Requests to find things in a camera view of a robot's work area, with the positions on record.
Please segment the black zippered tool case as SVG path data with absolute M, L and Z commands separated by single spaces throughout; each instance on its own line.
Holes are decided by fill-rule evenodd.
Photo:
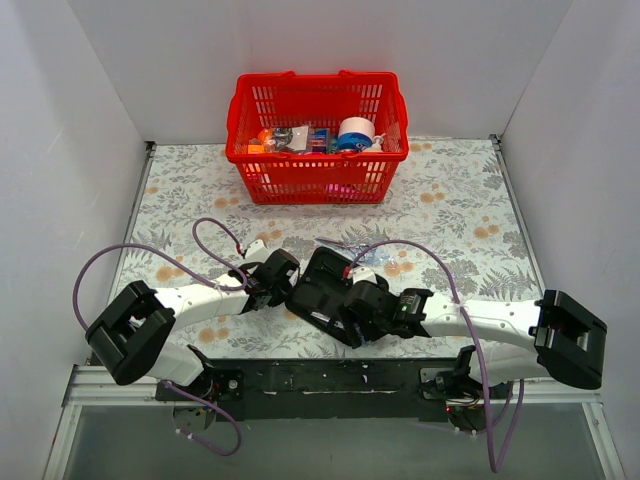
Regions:
M 328 247 L 318 247 L 285 300 L 288 311 L 353 349 L 385 336 L 375 325 L 355 322 L 355 315 L 341 311 L 351 281 L 342 274 L 351 261 Z

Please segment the silver hair scissors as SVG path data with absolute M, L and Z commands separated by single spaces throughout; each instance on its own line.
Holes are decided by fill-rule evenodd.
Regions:
M 321 246 L 325 246 L 354 259 L 361 255 L 359 262 L 371 267 L 384 267 L 387 264 L 395 265 L 396 259 L 378 249 L 368 250 L 369 245 L 366 243 L 345 242 L 325 237 L 316 237 L 315 241 Z

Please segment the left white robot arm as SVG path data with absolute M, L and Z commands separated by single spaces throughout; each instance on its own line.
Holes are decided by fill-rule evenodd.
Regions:
M 171 333 L 219 316 L 242 315 L 284 302 L 299 262 L 288 252 L 255 243 L 249 261 L 209 282 L 153 289 L 128 284 L 85 331 L 85 339 L 118 385 L 144 376 L 168 381 L 193 400 L 220 388 L 211 362 Z

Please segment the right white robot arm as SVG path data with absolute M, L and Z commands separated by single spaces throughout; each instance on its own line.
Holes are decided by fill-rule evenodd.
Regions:
M 341 309 L 366 339 L 477 336 L 493 342 L 493 348 L 476 349 L 453 371 L 453 387 L 464 397 L 479 395 L 488 384 L 536 377 L 583 390 L 602 385 L 607 326 L 560 290 L 547 290 L 534 301 L 457 304 L 428 289 L 394 295 L 358 281 Z

